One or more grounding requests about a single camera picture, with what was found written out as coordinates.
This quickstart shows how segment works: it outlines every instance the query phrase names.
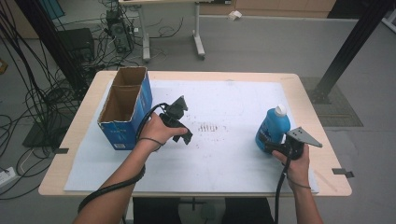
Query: open cardboard box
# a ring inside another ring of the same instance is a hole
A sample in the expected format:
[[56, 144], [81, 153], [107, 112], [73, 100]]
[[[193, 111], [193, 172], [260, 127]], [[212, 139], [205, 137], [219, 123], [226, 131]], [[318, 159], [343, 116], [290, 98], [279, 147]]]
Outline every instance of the open cardboard box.
[[98, 124], [116, 150], [131, 150], [136, 132], [152, 104], [146, 67], [122, 67], [114, 77]]

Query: black pole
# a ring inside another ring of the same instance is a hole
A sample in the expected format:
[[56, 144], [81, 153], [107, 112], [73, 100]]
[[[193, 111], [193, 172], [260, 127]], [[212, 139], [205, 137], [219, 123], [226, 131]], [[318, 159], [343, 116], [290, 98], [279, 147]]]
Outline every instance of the black pole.
[[393, 2], [394, 0], [374, 0], [371, 2], [338, 51], [319, 84], [314, 90], [308, 91], [312, 103], [329, 103], [327, 96], [332, 87], [343, 75], [382, 18], [384, 18]]
[[88, 84], [82, 76], [82, 69], [73, 62], [40, 1], [15, 0], [15, 2], [64, 73], [77, 98], [82, 100], [88, 90]]

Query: hand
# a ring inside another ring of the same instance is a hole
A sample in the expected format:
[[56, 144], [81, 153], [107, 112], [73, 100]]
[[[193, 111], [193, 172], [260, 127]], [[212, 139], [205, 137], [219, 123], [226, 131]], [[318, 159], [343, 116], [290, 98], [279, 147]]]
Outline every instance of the hand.
[[[282, 153], [274, 150], [272, 153], [278, 160], [280, 160], [283, 164], [286, 164], [286, 156]], [[304, 152], [300, 159], [296, 161], [290, 162], [290, 167], [288, 170], [288, 179], [289, 186], [292, 190], [295, 188], [299, 188], [294, 183], [309, 187], [309, 180], [308, 180], [308, 169], [309, 169], [309, 146], [304, 144]]]
[[[158, 141], [161, 144], [166, 143], [166, 141], [175, 136], [187, 133], [187, 128], [168, 128], [163, 124], [161, 118], [156, 114], [151, 114], [151, 119], [145, 124], [140, 138], [150, 138]], [[151, 140], [142, 139], [138, 144], [146, 144], [150, 151], [157, 150], [160, 146], [158, 143]]]

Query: white bottle cap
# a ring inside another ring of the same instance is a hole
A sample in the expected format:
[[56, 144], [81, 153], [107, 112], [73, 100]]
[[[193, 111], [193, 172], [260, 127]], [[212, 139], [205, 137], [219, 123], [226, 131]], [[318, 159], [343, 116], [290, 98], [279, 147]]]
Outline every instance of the white bottle cap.
[[286, 109], [286, 107], [283, 105], [277, 105], [277, 107], [275, 108], [275, 113], [279, 117], [285, 117], [287, 112], [288, 109]]

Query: black tape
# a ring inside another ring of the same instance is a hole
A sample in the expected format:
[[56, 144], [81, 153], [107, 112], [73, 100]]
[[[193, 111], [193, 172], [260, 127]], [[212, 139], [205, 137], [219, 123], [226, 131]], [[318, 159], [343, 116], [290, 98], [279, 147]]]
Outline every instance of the black tape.
[[55, 153], [55, 154], [67, 154], [68, 151], [69, 151], [69, 148], [61, 147], [61, 148], [56, 148], [53, 151], [53, 153]]
[[346, 171], [344, 168], [332, 168], [332, 173], [335, 175], [345, 175], [346, 178], [355, 177], [352, 171]]

